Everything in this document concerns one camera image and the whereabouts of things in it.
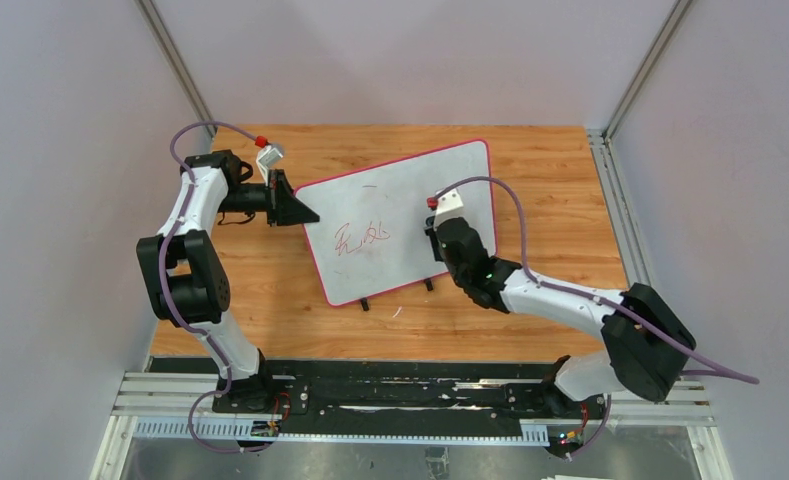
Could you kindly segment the aluminium frame post right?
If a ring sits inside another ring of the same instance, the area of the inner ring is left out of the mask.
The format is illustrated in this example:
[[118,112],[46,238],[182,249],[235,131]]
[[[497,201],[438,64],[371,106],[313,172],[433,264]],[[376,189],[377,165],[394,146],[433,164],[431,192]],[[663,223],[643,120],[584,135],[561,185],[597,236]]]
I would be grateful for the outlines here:
[[659,27],[653,41],[613,110],[606,127],[603,129],[602,138],[605,143],[612,141],[619,133],[631,108],[694,4],[695,2],[693,0],[677,0],[673,2],[665,20]]

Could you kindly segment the aluminium frame rail right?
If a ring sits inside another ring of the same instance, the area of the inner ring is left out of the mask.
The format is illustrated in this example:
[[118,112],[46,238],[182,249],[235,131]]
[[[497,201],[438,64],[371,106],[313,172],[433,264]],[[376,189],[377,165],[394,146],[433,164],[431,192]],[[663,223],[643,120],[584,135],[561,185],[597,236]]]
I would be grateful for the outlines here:
[[602,130],[585,133],[627,281],[658,287],[611,139]]

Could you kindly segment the pink-framed whiteboard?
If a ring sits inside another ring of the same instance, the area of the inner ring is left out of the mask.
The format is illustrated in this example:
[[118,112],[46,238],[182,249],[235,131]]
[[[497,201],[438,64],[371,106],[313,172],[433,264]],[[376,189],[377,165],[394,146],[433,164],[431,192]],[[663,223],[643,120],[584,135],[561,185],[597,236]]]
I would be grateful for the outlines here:
[[341,306],[446,273],[424,232],[429,197],[468,179],[455,195],[489,253],[497,251],[488,144],[472,140],[300,186],[320,217],[304,224],[326,302]]

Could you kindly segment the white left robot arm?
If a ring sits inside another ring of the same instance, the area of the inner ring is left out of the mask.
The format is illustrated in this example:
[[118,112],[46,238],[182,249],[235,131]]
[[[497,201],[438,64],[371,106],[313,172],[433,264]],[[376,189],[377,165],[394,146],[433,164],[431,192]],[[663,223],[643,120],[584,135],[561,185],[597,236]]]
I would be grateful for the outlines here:
[[186,158],[181,190],[168,220],[138,240],[136,255],[155,315],[192,334],[218,367],[213,408],[262,412],[273,406],[276,382],[261,350],[230,312],[228,275],[211,239],[218,216],[262,213],[271,226],[319,221],[276,168],[283,148],[268,143],[249,164],[230,150]]

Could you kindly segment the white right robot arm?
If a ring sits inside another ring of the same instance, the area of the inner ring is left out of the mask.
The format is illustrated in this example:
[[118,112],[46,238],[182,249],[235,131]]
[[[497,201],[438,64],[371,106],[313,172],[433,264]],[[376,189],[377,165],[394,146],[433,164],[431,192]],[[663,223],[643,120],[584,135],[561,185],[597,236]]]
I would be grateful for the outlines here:
[[597,289],[538,276],[522,264],[488,254],[479,233],[462,218],[425,221],[433,255],[476,305],[504,314],[544,317],[602,341],[582,357],[556,360],[534,390],[538,413],[562,417],[603,394],[629,391],[664,401],[696,341],[651,286]]

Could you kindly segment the aluminium frame post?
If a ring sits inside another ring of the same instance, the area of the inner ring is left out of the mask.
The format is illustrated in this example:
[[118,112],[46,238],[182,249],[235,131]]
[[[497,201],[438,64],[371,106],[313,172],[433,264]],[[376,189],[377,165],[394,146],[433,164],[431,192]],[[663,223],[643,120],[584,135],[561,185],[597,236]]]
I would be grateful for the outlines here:
[[695,2],[693,0],[677,0],[673,2],[665,20],[659,27],[653,41],[613,110],[606,127],[603,129],[602,138],[605,143],[612,141],[619,133],[631,108],[694,4]]
[[161,50],[179,86],[199,121],[213,120],[213,115],[201,94],[179,50],[163,15],[153,0],[134,0],[148,30]]

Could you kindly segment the aluminium frame post left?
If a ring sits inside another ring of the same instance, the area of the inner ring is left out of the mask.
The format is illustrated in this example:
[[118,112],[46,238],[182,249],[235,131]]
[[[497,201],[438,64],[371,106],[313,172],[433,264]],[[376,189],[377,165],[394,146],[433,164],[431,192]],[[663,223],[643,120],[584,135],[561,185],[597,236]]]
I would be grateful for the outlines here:
[[199,121],[213,120],[213,115],[201,94],[179,50],[163,15],[153,0],[134,0],[148,30],[161,50],[179,86]]

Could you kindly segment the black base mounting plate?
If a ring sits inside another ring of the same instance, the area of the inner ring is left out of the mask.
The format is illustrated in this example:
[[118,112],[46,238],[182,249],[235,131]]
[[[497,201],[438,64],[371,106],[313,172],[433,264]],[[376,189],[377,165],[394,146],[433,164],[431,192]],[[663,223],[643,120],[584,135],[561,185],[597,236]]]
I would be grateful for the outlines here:
[[543,363],[277,359],[267,365],[278,394],[271,408],[217,412],[210,396],[188,406],[184,417],[265,414],[290,434],[483,440],[520,436],[523,420],[590,425],[609,415],[604,395],[559,418],[538,413],[534,390],[550,369]]

